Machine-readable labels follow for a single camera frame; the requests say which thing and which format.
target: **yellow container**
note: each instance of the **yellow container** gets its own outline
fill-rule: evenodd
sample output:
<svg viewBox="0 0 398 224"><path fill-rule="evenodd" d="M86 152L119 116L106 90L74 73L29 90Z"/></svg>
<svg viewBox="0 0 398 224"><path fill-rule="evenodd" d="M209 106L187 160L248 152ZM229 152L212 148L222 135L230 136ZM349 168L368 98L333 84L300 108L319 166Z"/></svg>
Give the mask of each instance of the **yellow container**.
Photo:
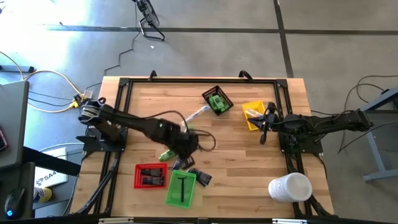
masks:
<svg viewBox="0 0 398 224"><path fill-rule="evenodd" d="M243 114L244 117L246 118L246 122L248 123L249 130L250 131L258 130L258 128L255 125L253 125L248 121L248 118L252 118L252 116L246 113L246 110L249 108L259 112L260 114L264 114L264 112L266 111L264 104L262 104L261 100L242 104Z"/></svg>

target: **gray floor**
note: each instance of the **gray floor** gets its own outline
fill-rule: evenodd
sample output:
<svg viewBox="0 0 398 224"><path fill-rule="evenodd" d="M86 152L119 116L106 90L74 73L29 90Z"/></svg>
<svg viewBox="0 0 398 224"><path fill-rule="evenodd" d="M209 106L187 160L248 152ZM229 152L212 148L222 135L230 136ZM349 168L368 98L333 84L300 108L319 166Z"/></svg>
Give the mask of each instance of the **gray floor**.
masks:
<svg viewBox="0 0 398 224"><path fill-rule="evenodd" d="M280 0L286 29L397 30L398 3L393 0ZM277 29L272 0L153 0L162 27ZM134 5L120 1L7 1L0 15L1 50L20 65L64 73L81 91L100 82L103 70L118 63L118 54L131 46L135 32L47 31L40 24L134 27ZM254 77L286 77L279 34L165 33L165 42L139 36L134 51L121 57L121 67L107 75L226 76L242 69ZM294 77L304 78L312 109L338 113L348 91L366 75L396 75L397 35L287 35ZM0 64L11 64L0 57ZM16 73L0 73L0 83L19 80ZM397 86L398 78L370 78L383 88ZM38 74L31 90L70 98L73 89L60 77ZM380 91L361 88L365 99ZM355 94L348 109L363 105ZM85 127L78 110L47 114L29 108L26 146L41 149L77 142ZM358 133L348 133L347 140ZM396 223L398 178L365 184L362 175L377 170L366 141L358 141L341 154L341 133L323 141L328 183L335 213L341 217ZM398 153L382 152L391 167ZM37 212L59 215L63 205Z"/></svg>

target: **green container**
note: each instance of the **green container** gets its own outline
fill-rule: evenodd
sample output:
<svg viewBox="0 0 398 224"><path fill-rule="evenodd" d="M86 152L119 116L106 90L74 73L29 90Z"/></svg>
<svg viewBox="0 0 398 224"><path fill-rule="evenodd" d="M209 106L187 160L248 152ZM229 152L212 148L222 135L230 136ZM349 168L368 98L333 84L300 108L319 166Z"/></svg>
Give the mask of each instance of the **green container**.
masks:
<svg viewBox="0 0 398 224"><path fill-rule="evenodd" d="M181 202L181 182L179 177L184 179L184 202ZM196 174L173 170L172 177L167 191L166 204L182 208L190 208L193 198L193 189L195 188Z"/></svg>

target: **paper cup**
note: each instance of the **paper cup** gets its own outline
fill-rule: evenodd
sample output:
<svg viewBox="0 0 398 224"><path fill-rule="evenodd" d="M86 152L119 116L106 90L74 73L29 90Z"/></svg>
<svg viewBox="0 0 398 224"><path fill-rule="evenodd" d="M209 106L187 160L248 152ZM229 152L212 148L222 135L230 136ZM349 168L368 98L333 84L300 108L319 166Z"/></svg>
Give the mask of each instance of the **paper cup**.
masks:
<svg viewBox="0 0 398 224"><path fill-rule="evenodd" d="M312 186L305 175L294 172L272 180L268 192L277 202L304 202L311 197Z"/></svg>

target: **red tray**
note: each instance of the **red tray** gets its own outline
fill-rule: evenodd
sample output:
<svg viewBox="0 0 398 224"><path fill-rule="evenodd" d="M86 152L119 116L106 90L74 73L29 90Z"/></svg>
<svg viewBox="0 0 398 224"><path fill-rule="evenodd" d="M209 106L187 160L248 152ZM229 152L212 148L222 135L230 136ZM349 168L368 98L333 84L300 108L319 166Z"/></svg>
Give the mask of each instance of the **red tray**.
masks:
<svg viewBox="0 0 398 224"><path fill-rule="evenodd" d="M162 176L164 177L164 186L153 186L153 185L144 185L142 184L142 178L146 177L145 175L141 175L142 169L163 169ZM135 189L158 189L164 188L167 186L167 164L166 163L158 163L158 164L136 164L136 176L134 178L134 188Z"/></svg>

